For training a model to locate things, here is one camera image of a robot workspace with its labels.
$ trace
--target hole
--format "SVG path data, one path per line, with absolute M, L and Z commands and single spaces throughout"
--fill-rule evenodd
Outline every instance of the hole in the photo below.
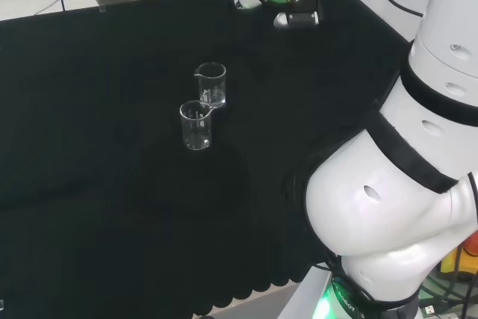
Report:
M 425 131 L 431 134 L 432 136 L 436 136 L 436 137 L 443 136 L 443 130 L 441 129 L 440 126 L 426 120 L 423 120 L 421 124 L 423 128 L 425 129 Z
M 451 52 L 458 58 L 462 60 L 470 60 L 471 52 L 470 50 L 464 48 L 463 46 L 453 44 L 450 46 Z
M 454 84 L 453 82 L 447 82 L 445 86 L 453 95 L 464 96 L 466 94 L 466 89 L 464 87 Z
M 364 186 L 364 191 L 368 198 L 377 202 L 381 200 L 380 195 L 372 187 Z

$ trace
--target green light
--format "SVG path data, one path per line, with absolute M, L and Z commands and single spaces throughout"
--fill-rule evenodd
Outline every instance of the green light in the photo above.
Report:
M 312 319 L 326 319 L 330 312 L 330 304 L 327 298 L 319 300 L 317 307 L 315 308 L 314 316 Z
M 319 303 L 317 303 L 312 319 L 335 319 L 335 315 L 329 302 L 329 295 L 331 292 L 332 286 L 329 286 L 326 293 L 319 300 Z

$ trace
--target black tablecloth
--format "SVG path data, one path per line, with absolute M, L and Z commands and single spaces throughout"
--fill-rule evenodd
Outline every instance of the black tablecloth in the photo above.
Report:
M 225 0 L 0 23 L 0 317 L 190 318 L 300 281 L 320 256 L 281 183 L 360 126 L 406 49 L 358 0 L 322 4 L 283 32 Z M 191 153 L 179 106 L 204 61 L 228 105 Z

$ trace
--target black cable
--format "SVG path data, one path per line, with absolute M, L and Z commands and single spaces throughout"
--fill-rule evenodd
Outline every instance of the black cable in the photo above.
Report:
M 444 290 L 444 291 L 447 290 L 447 287 L 446 287 L 446 286 L 444 286 L 443 284 L 441 284 L 439 281 L 434 280 L 431 276 L 429 276 L 427 279 L 428 279 L 430 282 L 432 282 L 434 286 L 439 287 L 440 289 L 442 289 L 442 290 Z M 451 295 L 454 295 L 455 297 L 457 297 L 457 298 L 459 298 L 459 299 L 461 299 L 461 300 L 463 300 L 463 299 L 465 298 L 465 296 L 463 296 L 463 295 L 461 295 L 460 293 L 457 293 L 457 292 L 455 292 L 455 291 L 451 291 L 450 294 L 451 294 Z
M 426 287 L 425 285 L 420 286 L 420 289 L 422 291 L 424 291 L 425 293 L 431 295 L 433 298 L 438 298 L 438 297 L 441 296 L 440 294 L 435 293 L 434 291 L 432 291 L 430 288 Z M 463 303 L 463 300 L 451 299 L 451 298 L 445 298 L 443 301 L 453 303 L 455 305 L 459 305 L 459 304 Z M 425 308 L 426 306 L 429 306 L 427 300 L 421 300 L 421 302 L 422 302 L 422 303 L 420 303 L 421 308 Z
M 470 302 L 470 297 L 471 297 L 471 292 L 473 291 L 473 288 L 475 284 L 477 283 L 478 279 L 478 270 L 477 272 L 473 275 L 473 279 L 470 282 L 470 285 L 468 286 L 468 290 L 465 295 L 465 300 L 463 301 L 463 309 L 462 309 L 462 319 L 466 318 L 466 311 L 468 310 L 468 303 Z
M 473 173 L 468 174 L 468 179 L 470 180 L 471 190 L 473 191 L 473 198 L 475 200 L 475 209 L 477 211 L 477 219 L 478 219 L 478 190 L 477 190 L 477 183 L 475 182 Z
M 417 11 L 415 10 L 412 10 L 412 9 L 408 9 L 407 7 L 404 7 L 403 5 L 401 4 L 398 4 L 395 0 L 388 0 L 390 3 L 392 3 L 394 6 L 398 7 L 399 9 L 407 12 L 407 13 L 410 13 L 410 14 L 413 14 L 413 15 L 416 15 L 416 16 L 420 16 L 420 17 L 423 17 L 423 14 L 422 13 L 418 13 Z
M 318 269 L 325 270 L 325 271 L 327 271 L 327 272 L 332 272 L 332 271 L 330 270 L 330 268 L 328 268 L 328 267 L 322 267 L 321 265 L 318 265 L 318 264 L 313 264 L 312 267 L 316 267 L 316 268 L 318 268 Z

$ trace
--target glass beaker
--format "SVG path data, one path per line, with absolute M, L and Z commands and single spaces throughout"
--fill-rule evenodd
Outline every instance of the glass beaker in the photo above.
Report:
M 211 112 L 206 102 L 193 100 L 179 108 L 182 139 L 188 149 L 205 149 L 211 145 Z
M 226 67 L 220 63 L 204 63 L 196 69 L 199 99 L 213 108 L 226 103 Z

